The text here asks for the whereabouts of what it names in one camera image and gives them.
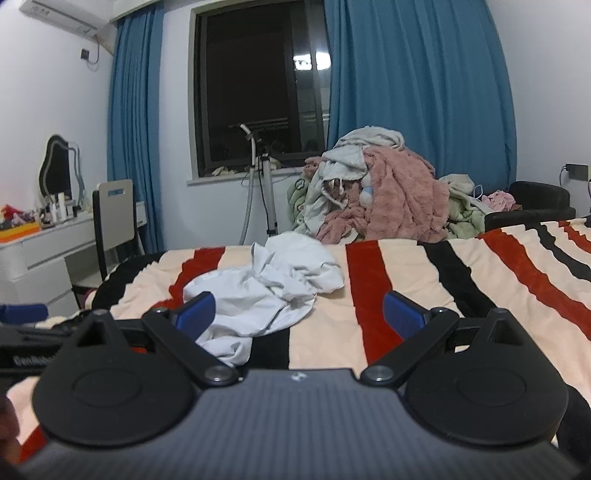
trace blue curtain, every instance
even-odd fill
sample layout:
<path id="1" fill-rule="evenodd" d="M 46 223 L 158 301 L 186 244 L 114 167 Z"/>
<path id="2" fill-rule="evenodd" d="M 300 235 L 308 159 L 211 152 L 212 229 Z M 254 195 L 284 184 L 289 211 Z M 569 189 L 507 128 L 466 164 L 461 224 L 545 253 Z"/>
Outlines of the blue curtain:
<path id="1" fill-rule="evenodd" d="M 139 10 L 119 22 L 108 117 L 108 179 L 132 179 L 144 201 L 147 253 L 164 249 L 161 231 L 158 98 L 164 6 Z"/>
<path id="2" fill-rule="evenodd" d="M 399 130 L 438 176 L 485 191 L 515 180 L 517 140 L 501 42 L 485 0 L 324 0 L 332 54 L 329 145 Z"/>

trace black sofa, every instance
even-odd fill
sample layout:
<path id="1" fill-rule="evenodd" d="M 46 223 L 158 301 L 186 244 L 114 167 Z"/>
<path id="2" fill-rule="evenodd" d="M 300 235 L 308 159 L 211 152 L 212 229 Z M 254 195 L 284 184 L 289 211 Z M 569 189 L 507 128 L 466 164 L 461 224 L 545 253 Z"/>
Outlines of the black sofa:
<path id="1" fill-rule="evenodd" d="M 570 206 L 568 190 L 556 185 L 516 181 L 509 187 L 509 193 L 515 198 L 515 203 L 523 206 L 523 210 L 489 213 L 484 217 L 487 232 L 511 225 L 571 220 L 577 215 Z"/>

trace chair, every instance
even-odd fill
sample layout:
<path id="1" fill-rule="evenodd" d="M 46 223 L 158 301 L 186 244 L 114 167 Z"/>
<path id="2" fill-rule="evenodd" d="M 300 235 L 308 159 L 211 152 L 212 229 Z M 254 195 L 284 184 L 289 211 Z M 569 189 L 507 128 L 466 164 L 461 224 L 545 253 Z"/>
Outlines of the chair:
<path id="1" fill-rule="evenodd" d="M 107 181 L 92 193 L 95 221 L 96 255 L 102 281 L 108 275 L 105 251 L 128 244 L 131 255 L 139 255 L 137 220 L 135 218 L 134 182 L 132 180 Z"/>
<path id="2" fill-rule="evenodd" d="M 516 181 L 509 187 L 515 203 L 523 210 L 493 212 L 484 217 L 486 231 L 526 223 L 572 220 L 577 212 L 570 206 L 568 190 L 534 181 Z"/>
<path id="3" fill-rule="evenodd" d="M 115 261 L 108 261 L 108 253 L 116 249 L 119 261 L 142 253 L 132 180 L 115 180 L 99 184 L 92 194 L 92 209 L 96 260 L 93 261 L 94 267 L 90 270 L 82 269 L 82 275 L 76 275 L 76 280 L 72 282 L 72 290 L 78 295 L 86 294 L 91 288 L 98 288 L 116 268 L 118 264 Z M 77 260 L 78 263 L 82 263 L 82 259 L 77 258 L 74 262 Z"/>

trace pink blanket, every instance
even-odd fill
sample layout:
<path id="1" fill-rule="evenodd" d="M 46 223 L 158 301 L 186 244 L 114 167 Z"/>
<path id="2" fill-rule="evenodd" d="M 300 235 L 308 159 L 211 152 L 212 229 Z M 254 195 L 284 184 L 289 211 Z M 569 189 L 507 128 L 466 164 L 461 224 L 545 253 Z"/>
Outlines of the pink blanket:
<path id="1" fill-rule="evenodd" d="M 433 166 L 408 148 L 371 147 L 364 153 L 374 188 L 365 238 L 444 240 L 449 190 L 435 180 Z"/>
<path id="2" fill-rule="evenodd" d="M 326 216 L 317 238 L 324 244 L 337 244 L 355 228 L 372 240 L 444 240 L 449 190 L 435 180 L 433 166 L 408 148 L 371 147 L 364 155 L 374 190 L 372 205 L 365 209 L 359 203 L 359 181 L 343 182 L 344 194 L 330 193 L 340 201 L 346 198 L 347 207 Z"/>

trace logo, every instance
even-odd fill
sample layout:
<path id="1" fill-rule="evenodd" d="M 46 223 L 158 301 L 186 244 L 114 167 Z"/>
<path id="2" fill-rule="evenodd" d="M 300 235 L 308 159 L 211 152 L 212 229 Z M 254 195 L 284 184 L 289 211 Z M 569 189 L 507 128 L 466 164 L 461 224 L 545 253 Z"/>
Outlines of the logo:
<path id="1" fill-rule="evenodd" d="M 297 372 L 291 376 L 291 379 L 294 382 L 303 382 L 306 378 L 308 378 L 308 375 L 306 375 L 304 372 Z"/>
<path id="2" fill-rule="evenodd" d="M 46 367 L 53 360 L 52 356 L 45 355 L 30 355 L 18 356 L 14 355 L 12 361 L 17 367 Z"/>

